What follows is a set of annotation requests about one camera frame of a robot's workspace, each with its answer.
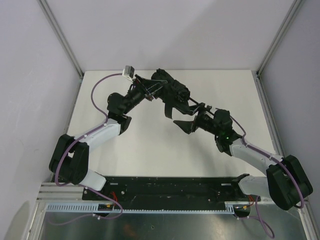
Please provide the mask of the black folding umbrella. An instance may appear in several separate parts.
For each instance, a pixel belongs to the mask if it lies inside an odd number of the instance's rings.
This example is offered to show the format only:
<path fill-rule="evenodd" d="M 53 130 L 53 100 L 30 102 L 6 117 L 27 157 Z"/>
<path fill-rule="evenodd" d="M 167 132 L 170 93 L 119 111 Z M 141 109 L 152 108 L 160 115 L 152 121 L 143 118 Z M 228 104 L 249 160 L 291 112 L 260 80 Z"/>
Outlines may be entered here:
<path fill-rule="evenodd" d="M 190 97 L 191 92 L 184 84 L 174 79 L 164 69 L 157 69 L 151 76 L 151 79 L 168 81 L 154 97 L 162 100 L 164 103 L 164 114 L 169 119 L 173 118 L 173 109 L 178 110 L 184 115 L 189 115 L 189 106 L 200 103 Z M 212 109 L 209 105 L 206 107 L 207 111 Z"/>

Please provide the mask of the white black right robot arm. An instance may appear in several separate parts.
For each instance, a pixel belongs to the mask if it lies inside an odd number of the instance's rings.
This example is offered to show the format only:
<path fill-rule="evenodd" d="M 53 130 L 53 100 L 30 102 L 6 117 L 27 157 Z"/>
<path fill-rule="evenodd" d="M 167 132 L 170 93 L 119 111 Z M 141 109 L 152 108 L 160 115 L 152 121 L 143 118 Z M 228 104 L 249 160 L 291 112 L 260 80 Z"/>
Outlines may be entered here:
<path fill-rule="evenodd" d="M 244 134 L 233 129 L 235 119 L 228 110 L 216 109 L 210 117 L 207 109 L 199 105 L 197 112 L 192 121 L 175 120 L 174 123 L 186 134 L 197 129 L 213 134 L 221 153 L 243 160 L 264 174 L 263 177 L 249 174 L 238 177 L 237 185 L 243 194 L 270 198 L 285 211 L 305 206 L 305 198 L 313 193 L 313 187 L 295 156 L 273 154 L 249 143 Z"/>

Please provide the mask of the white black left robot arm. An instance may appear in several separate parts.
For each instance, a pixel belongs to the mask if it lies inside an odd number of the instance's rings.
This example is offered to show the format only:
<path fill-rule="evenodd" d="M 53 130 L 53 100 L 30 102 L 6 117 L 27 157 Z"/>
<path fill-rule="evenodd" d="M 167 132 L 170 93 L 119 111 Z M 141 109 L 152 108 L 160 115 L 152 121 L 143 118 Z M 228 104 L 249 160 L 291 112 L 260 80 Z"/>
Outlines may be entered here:
<path fill-rule="evenodd" d="M 131 122 L 131 117 L 126 114 L 142 100 L 151 101 L 167 83 L 167 80 L 145 79 L 136 75 L 125 96 L 114 92 L 107 99 L 107 110 L 98 109 L 104 115 L 101 123 L 77 136 L 63 134 L 58 139 L 49 163 L 49 170 L 55 174 L 55 181 L 62 178 L 66 184 L 82 185 L 100 191 L 107 180 L 89 168 L 90 153 L 125 132 Z"/>

